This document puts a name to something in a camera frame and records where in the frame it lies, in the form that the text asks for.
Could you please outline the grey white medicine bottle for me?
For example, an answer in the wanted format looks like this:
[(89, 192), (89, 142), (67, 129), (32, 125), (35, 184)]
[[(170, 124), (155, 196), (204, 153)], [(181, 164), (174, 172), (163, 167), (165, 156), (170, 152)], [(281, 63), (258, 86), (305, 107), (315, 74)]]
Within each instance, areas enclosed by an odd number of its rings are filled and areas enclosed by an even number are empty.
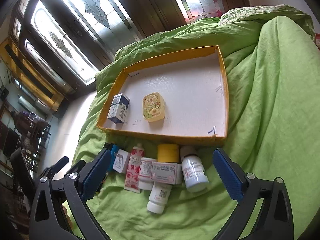
[(209, 185), (202, 161), (193, 146), (180, 148), (181, 168), (187, 191), (196, 193)]

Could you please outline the yellow cardboard tray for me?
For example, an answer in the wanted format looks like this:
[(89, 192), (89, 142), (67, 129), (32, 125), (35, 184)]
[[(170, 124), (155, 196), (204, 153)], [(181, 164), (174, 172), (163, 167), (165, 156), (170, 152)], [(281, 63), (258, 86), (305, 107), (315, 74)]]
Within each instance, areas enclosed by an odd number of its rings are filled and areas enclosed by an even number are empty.
[[(158, 92), (165, 117), (143, 117), (144, 96)], [(130, 100), (125, 121), (114, 124), (107, 115), (113, 97)], [(167, 53), (124, 68), (111, 87), (97, 127), (110, 134), (159, 140), (179, 145), (221, 145), (228, 133), (229, 92), (218, 46)]]

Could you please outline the white bottle QR label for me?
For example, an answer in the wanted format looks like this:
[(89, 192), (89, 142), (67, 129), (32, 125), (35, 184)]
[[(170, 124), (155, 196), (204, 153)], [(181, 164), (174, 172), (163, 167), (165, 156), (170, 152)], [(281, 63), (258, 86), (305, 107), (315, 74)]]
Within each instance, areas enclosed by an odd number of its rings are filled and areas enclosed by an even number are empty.
[(155, 214), (162, 214), (168, 202), (172, 185), (154, 182), (146, 209)]

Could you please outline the white power adapter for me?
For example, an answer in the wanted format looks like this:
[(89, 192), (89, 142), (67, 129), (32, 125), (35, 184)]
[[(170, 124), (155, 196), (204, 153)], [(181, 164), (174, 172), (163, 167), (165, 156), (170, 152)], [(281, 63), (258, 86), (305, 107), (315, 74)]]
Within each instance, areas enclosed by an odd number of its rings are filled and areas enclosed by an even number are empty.
[(130, 160), (130, 153), (119, 149), (116, 153), (116, 158), (113, 163), (113, 169), (118, 172), (125, 174)]

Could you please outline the rose hand cream tube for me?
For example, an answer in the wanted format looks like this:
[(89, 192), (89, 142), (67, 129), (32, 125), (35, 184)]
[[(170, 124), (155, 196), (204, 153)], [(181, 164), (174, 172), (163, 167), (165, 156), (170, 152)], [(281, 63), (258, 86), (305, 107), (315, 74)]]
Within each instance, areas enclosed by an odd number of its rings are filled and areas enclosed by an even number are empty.
[(145, 150), (141, 143), (134, 146), (131, 151), (129, 164), (126, 171), (124, 189), (134, 193), (140, 193), (139, 184), (139, 167), (140, 161), (145, 155)]

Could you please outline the white red ointment box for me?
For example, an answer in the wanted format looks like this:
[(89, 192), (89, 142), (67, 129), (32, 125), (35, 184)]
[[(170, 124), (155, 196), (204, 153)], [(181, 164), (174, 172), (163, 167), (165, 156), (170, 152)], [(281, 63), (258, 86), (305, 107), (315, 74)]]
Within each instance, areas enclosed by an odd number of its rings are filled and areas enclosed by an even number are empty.
[(182, 179), (181, 164), (152, 162), (151, 180), (154, 182), (179, 185), (182, 183)]

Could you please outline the blue white medicine box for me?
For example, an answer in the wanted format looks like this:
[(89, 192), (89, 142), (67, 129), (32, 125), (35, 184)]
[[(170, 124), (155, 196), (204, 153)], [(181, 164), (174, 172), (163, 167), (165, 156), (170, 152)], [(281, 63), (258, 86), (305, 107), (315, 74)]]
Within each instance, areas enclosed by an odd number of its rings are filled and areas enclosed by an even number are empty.
[(107, 118), (114, 124), (122, 124), (125, 121), (130, 100), (123, 93), (113, 97)]

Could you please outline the white bottle red label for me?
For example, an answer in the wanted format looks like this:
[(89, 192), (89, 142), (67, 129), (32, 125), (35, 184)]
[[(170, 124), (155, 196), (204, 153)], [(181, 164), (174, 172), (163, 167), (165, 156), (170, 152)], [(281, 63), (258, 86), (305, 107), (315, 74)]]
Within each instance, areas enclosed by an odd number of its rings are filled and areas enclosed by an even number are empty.
[(142, 157), (140, 160), (138, 173), (138, 188), (141, 190), (151, 191), (153, 180), (151, 179), (152, 163), (156, 161), (153, 158)]

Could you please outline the blue battery pack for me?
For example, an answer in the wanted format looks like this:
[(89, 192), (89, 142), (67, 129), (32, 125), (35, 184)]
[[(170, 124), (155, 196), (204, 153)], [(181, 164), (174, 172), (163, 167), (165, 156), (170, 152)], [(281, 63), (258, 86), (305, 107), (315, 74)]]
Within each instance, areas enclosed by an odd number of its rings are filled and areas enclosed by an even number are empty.
[(116, 159), (116, 156), (117, 156), (117, 153), (119, 151), (120, 147), (116, 144), (111, 144), (110, 145), (110, 153), (111, 153), (111, 162), (107, 168), (107, 171), (108, 172), (112, 172), (113, 171), (113, 164), (114, 164), (114, 161)]

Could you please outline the yellow round jar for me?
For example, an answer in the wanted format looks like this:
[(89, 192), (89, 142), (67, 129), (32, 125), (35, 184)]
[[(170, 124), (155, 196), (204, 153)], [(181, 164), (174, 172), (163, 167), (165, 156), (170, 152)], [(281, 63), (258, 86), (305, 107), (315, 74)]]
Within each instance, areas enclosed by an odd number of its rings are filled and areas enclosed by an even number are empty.
[(179, 146), (176, 144), (159, 144), (157, 146), (157, 161), (160, 163), (179, 163)]

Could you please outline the yellow cartoon timer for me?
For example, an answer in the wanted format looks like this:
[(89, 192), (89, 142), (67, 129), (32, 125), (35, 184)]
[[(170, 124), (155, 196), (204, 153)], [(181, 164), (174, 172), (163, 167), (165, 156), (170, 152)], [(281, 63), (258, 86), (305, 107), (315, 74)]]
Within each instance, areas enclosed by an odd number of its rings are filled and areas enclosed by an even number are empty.
[(165, 117), (165, 103), (158, 92), (144, 96), (143, 117), (148, 122), (156, 122)]

